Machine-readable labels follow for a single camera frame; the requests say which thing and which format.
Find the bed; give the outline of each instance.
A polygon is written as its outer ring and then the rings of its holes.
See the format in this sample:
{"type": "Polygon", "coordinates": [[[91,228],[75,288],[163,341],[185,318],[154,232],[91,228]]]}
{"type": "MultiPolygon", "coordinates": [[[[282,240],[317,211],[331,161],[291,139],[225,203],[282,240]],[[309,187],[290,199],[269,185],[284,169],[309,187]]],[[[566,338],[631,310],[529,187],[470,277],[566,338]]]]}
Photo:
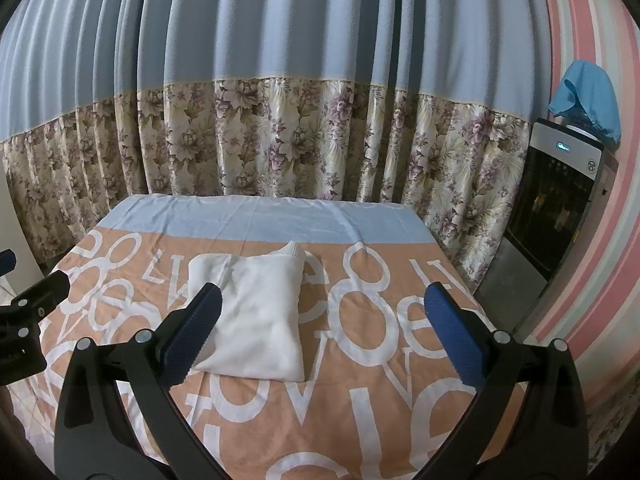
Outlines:
{"type": "MultiPolygon", "coordinates": [[[[47,370],[9,386],[44,462],[53,465],[58,397],[81,337],[115,343],[157,327],[184,305],[197,254],[265,254],[290,240],[306,252],[299,304],[306,382],[192,370],[172,397],[235,479],[412,478],[474,394],[425,318],[424,289],[440,281],[463,308],[478,305],[405,206],[247,196],[131,196],[60,261],[72,285],[41,323],[47,370]]],[[[143,449],[162,459],[131,390],[120,386],[143,449]]],[[[505,441],[518,397],[486,456],[505,441]]]]}

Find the folded white towel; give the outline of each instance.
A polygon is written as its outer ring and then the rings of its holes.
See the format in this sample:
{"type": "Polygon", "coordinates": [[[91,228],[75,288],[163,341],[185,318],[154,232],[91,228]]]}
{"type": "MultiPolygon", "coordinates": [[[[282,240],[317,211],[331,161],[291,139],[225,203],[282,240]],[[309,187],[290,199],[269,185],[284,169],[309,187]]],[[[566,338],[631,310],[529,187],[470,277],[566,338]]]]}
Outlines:
{"type": "Polygon", "coordinates": [[[304,381],[298,300],[305,251],[295,242],[261,256],[200,254],[189,263],[189,301],[211,282],[222,315],[193,368],[213,374],[304,381]]]}

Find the blue towel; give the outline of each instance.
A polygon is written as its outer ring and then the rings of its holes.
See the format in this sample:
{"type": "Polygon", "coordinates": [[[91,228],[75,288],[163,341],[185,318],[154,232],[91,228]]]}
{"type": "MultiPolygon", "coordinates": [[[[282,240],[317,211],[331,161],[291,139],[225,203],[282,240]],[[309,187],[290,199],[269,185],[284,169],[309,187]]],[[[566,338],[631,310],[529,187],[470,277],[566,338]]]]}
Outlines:
{"type": "Polygon", "coordinates": [[[620,144],[620,114],[611,79],[596,64],[576,60],[566,70],[549,110],[594,134],[604,145],[620,144]]]}

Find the pink striped wall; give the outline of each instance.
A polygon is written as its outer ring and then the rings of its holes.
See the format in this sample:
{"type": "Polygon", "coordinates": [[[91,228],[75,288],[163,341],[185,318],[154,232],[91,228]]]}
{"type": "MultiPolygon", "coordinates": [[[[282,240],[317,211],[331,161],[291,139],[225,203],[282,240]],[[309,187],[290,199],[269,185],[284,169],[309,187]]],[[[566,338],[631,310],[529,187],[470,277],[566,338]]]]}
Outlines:
{"type": "Polygon", "coordinates": [[[640,31],[621,0],[547,0],[554,90],[574,59],[603,67],[618,99],[618,175],[596,236],[534,329],[565,338],[590,410],[640,370],[640,31]]]}

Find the curtain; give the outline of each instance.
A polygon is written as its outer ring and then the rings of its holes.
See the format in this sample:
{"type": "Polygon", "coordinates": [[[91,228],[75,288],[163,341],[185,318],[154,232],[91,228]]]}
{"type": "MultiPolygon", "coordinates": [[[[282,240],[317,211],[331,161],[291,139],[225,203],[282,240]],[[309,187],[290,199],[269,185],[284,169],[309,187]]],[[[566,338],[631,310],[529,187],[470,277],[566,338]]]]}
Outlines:
{"type": "Polygon", "coordinates": [[[548,35],[545,0],[23,0],[0,39],[12,200],[38,261],[135,193],[399,202],[473,290],[548,35]]]}

